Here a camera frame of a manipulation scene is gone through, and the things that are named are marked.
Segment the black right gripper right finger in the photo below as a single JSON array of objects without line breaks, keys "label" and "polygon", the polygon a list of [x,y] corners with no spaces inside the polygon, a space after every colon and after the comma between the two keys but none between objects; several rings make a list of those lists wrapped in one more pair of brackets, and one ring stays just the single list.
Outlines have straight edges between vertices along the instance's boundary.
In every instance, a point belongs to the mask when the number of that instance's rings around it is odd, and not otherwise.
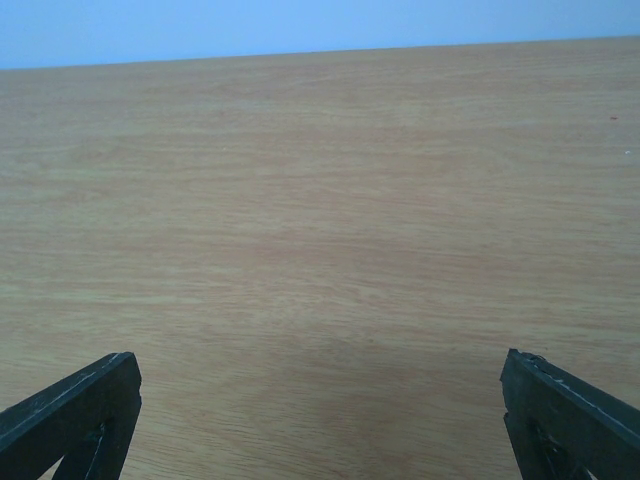
[{"label": "black right gripper right finger", "polygon": [[504,422],[524,479],[637,479],[639,410],[539,355],[508,351]]}]

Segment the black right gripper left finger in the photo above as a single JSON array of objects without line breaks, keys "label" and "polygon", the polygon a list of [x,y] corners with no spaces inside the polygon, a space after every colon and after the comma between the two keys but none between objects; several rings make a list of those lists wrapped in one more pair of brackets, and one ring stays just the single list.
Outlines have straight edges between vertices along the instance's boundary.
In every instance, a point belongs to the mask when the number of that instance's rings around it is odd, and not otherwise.
[{"label": "black right gripper left finger", "polygon": [[118,479],[142,406],[132,352],[111,353],[1,412],[1,477]]}]

